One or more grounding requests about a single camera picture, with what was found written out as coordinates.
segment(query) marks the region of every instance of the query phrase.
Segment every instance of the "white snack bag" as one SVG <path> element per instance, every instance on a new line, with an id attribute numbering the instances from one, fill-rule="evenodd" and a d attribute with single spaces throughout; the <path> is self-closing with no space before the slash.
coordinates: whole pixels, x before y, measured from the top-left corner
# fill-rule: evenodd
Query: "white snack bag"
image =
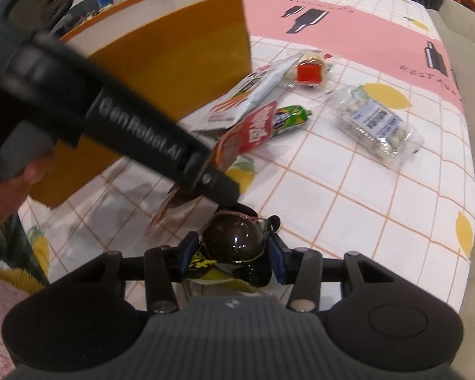
<path id="1" fill-rule="evenodd" d="M 292 55 L 261 67 L 244 77 L 232 90 L 216 101 L 216 105 L 211 107 L 194 130 L 226 130 L 238 123 L 260 105 L 301 56 L 302 53 Z"/>
<path id="2" fill-rule="evenodd" d="M 424 144 L 422 136 L 362 86 L 334 90 L 327 99 L 340 129 L 390 168 L 399 169 Z"/>

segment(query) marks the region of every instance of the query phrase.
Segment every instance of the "human hand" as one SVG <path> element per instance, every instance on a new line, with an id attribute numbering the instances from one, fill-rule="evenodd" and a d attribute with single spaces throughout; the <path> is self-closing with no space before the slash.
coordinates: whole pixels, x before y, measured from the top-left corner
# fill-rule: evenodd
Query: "human hand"
<path id="1" fill-rule="evenodd" d="M 30 193 L 31 186 L 54 169 L 53 156 L 40 157 L 29 163 L 19 176 L 0 183 L 0 224 L 15 213 Z"/>

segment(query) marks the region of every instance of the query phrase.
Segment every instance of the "white checkered tablecloth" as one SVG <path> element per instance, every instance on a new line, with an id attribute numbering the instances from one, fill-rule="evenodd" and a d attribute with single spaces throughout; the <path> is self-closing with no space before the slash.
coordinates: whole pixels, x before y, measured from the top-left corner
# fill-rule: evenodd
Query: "white checkered tablecloth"
<path id="1" fill-rule="evenodd" d="M 359 0 L 355 6 L 394 20 L 391 7 L 397 9 L 401 0 L 393 1 Z M 429 23 L 423 7 L 404 5 Z M 430 33 L 437 38 L 435 31 Z M 252 36 L 250 45 L 254 68 L 306 48 L 259 36 Z M 241 202 L 261 216 L 279 215 L 279 234 L 292 248 L 311 247 L 334 258 L 360 251 L 458 310 L 470 266 L 456 234 L 458 216 L 464 215 L 475 230 L 475 174 L 464 116 L 437 94 L 348 59 L 333 60 L 329 76 L 334 83 L 379 82 L 403 93 L 411 107 L 395 111 L 422 134 L 424 147 L 400 173 L 391 171 L 334 127 L 332 114 L 324 112 L 323 96 L 277 87 L 279 106 L 313 107 L 314 115 L 304 129 L 253 151 L 257 175 Z M 184 123 L 190 126 L 196 115 L 200 113 Z M 144 234 L 171 185 L 122 159 L 53 211 L 28 200 L 20 216 L 25 229 L 38 224 L 49 239 L 49 280 L 106 250 L 142 255 L 151 247 L 175 246 L 200 228 L 216 207 L 206 199 L 176 210 L 149 236 Z M 272 281 L 261 293 L 284 301 L 288 288 Z M 339 298 L 337 283 L 323 285 L 322 308 Z M 142 283 L 128 286 L 127 300 L 145 308 Z"/>

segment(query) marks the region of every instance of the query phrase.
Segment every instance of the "tablecloth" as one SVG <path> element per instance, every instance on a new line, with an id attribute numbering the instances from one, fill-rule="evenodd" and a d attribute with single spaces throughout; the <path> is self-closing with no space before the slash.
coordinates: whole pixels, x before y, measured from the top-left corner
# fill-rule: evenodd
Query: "tablecloth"
<path id="1" fill-rule="evenodd" d="M 271 139 L 252 152 L 257 174 L 241 202 L 261 216 L 279 215 L 279 234 L 292 248 L 311 247 L 331 258 L 360 251 L 458 310 L 475 230 L 475 175 L 463 106 L 446 52 L 424 7 L 408 0 L 244 0 L 244 4 L 254 68 L 300 49 L 330 51 L 333 86 L 371 84 L 378 87 L 379 96 L 385 93 L 381 97 L 385 101 L 399 98 L 403 105 L 394 111 L 421 133 L 425 143 L 400 172 L 389 170 L 335 128 L 332 113 L 323 105 L 325 95 L 277 87 L 273 96 L 279 96 L 279 106 L 301 104 L 314 115 L 302 130 Z M 288 32 L 302 12 L 287 15 L 284 7 L 296 5 L 304 12 L 315 7 L 329 14 L 307 26 L 312 31 Z M 281 15 L 274 20 L 264 15 L 273 10 Z M 352 27 L 353 20 L 346 22 L 344 16 L 337 20 L 338 11 L 345 16 L 356 13 L 352 18 L 358 26 Z M 327 24 L 333 24 L 330 30 Z M 334 27 L 339 27 L 336 34 Z M 380 32 L 372 34 L 376 27 Z M 413 34 L 405 39 L 402 29 L 394 27 Z M 383 34 L 389 38 L 380 44 L 388 55 L 380 56 L 373 44 Z M 311 44 L 299 43 L 304 39 Z M 406 59 L 415 57 L 412 47 L 418 52 L 419 44 L 422 51 L 416 53 L 413 65 L 402 64 L 402 53 Z M 373 55 L 366 54 L 366 47 Z M 202 112 L 185 118 L 183 125 L 190 128 Z M 39 225 L 49 240 L 49 280 L 105 250 L 141 255 L 150 247 L 175 246 L 188 231 L 200 228 L 216 208 L 207 199 L 176 210 L 145 234 L 171 185 L 123 158 L 55 210 L 28 199 L 20 217 L 26 230 Z M 273 279 L 260 294 L 275 295 L 284 303 L 289 288 Z M 324 283 L 321 298 L 322 309 L 332 306 L 341 298 L 339 285 Z M 127 300 L 145 308 L 141 282 L 128 284 Z"/>

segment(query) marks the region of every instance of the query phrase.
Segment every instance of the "snack package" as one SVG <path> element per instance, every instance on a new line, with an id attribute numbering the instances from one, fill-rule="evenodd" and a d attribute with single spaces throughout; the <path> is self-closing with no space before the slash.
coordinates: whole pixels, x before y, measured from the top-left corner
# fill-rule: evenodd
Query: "snack package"
<path id="1" fill-rule="evenodd" d="M 325 60 L 331 58 L 332 54 L 323 54 L 316 50 L 303 50 L 301 54 L 301 58 L 285 74 L 286 86 L 324 87 L 327 72 L 332 67 Z"/>
<path id="2" fill-rule="evenodd" d="M 339 127 L 390 168 L 398 169 L 424 143 L 410 124 L 371 98 L 362 86 L 333 91 L 327 104 Z"/>
<path id="3" fill-rule="evenodd" d="M 301 55 L 299 53 L 268 64 L 244 77 L 231 91 L 216 101 L 216 105 L 198 124 L 195 131 L 226 130 L 238 123 L 260 105 Z"/>
<path id="4" fill-rule="evenodd" d="M 249 163 L 239 161 L 238 157 L 273 136 L 302 127 L 311 116 L 311 111 L 300 105 L 279 109 L 276 107 L 276 101 L 272 101 L 252 111 L 242 121 L 225 132 L 213 148 L 211 163 L 239 183 L 241 194 L 246 191 L 254 178 L 254 167 L 253 164 L 250 167 Z M 233 168 L 238 168 L 244 173 L 237 174 Z M 175 184 L 153 216 L 150 227 L 162 221 L 168 210 L 180 207 L 198 197 L 199 194 L 196 192 Z"/>

